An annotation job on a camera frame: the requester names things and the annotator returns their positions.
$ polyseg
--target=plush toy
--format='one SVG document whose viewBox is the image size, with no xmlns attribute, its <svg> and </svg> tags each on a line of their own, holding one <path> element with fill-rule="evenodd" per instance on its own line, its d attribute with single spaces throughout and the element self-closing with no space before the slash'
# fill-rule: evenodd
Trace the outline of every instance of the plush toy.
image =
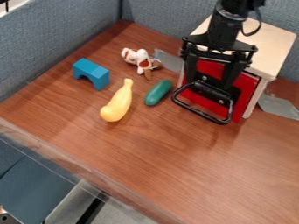
<svg viewBox="0 0 299 224">
<path fill-rule="evenodd" d="M 129 64 L 136 65 L 136 52 L 135 49 L 124 48 L 122 50 L 122 58 Z"/>
<path fill-rule="evenodd" d="M 148 81 L 153 80 L 153 73 L 151 71 L 163 65 L 160 60 L 152 59 L 144 49 L 137 51 L 124 48 L 122 50 L 122 57 L 127 63 L 137 65 L 137 73 L 144 74 L 144 77 Z"/>
</svg>

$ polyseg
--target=red box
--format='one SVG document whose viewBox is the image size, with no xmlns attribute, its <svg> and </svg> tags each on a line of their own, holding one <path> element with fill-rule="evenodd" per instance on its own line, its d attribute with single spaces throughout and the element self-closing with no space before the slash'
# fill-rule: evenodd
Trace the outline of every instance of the red box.
<svg viewBox="0 0 299 224">
<path fill-rule="evenodd" d="M 221 80 L 225 66 L 211 61 L 199 60 L 198 71 L 203 74 L 208 74 L 216 79 Z M 234 86 L 240 89 L 240 97 L 233 106 L 233 121 L 238 122 L 243 116 L 245 109 L 254 93 L 254 90 L 258 84 L 258 80 L 250 74 L 242 73 L 234 82 Z M 228 108 L 218 104 L 217 102 L 206 99 L 205 97 L 186 89 L 182 94 L 183 97 L 196 102 L 197 104 L 209 109 L 220 116 L 226 117 Z"/>
</svg>

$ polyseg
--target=blue toy block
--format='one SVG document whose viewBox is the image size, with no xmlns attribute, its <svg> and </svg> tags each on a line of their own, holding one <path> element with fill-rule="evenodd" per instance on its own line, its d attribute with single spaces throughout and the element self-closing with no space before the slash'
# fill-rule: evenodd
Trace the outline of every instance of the blue toy block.
<svg viewBox="0 0 299 224">
<path fill-rule="evenodd" d="M 88 59 L 80 59 L 73 64 L 73 77 L 78 80 L 82 76 L 93 82 L 96 90 L 102 90 L 110 82 L 110 71 Z"/>
</svg>

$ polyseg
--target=yellow toy banana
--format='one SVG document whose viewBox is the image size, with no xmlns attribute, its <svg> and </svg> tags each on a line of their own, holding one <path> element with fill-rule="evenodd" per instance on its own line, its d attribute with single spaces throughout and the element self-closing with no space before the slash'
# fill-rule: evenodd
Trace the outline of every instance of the yellow toy banana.
<svg viewBox="0 0 299 224">
<path fill-rule="evenodd" d="M 101 108 L 101 118 L 107 122 L 117 122 L 121 120 L 128 112 L 132 102 L 131 79 L 125 79 L 123 86 L 117 90 L 110 102 Z"/>
</svg>

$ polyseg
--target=cucumber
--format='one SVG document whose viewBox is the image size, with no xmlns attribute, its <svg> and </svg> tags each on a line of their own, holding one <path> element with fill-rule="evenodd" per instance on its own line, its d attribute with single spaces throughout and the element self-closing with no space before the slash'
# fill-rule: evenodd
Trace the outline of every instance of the cucumber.
<svg viewBox="0 0 299 224">
<path fill-rule="evenodd" d="M 169 80 L 162 80 L 146 94 L 144 102 L 147 106 L 155 106 L 171 90 L 172 83 Z"/>
</svg>

